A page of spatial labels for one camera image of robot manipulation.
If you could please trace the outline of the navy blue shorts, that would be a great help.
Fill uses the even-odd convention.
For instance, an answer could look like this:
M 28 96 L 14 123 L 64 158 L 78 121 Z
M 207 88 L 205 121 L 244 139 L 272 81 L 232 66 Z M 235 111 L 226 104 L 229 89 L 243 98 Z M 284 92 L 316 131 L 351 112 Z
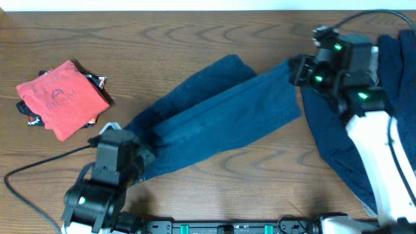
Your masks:
M 191 75 L 125 127 L 156 154 L 143 180 L 243 148 L 301 115 L 287 61 L 256 74 L 227 55 Z

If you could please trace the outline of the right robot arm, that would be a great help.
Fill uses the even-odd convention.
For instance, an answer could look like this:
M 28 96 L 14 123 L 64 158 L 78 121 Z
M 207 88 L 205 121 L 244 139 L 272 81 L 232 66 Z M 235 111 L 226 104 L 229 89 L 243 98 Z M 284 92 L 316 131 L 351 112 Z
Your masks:
M 384 111 L 372 111 L 352 117 L 346 131 L 369 177 L 378 221 L 323 214 L 315 222 L 314 233 L 414 233 L 415 175 L 402 148 L 397 121 Z

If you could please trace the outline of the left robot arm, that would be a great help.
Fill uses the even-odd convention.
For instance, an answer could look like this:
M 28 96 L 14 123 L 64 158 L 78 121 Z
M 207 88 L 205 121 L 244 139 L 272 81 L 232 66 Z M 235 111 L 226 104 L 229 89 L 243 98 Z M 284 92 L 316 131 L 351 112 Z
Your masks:
M 95 162 L 86 165 L 64 197 L 63 233 L 142 233 L 144 221 L 123 211 L 127 189 L 155 160 L 147 144 L 96 143 Z

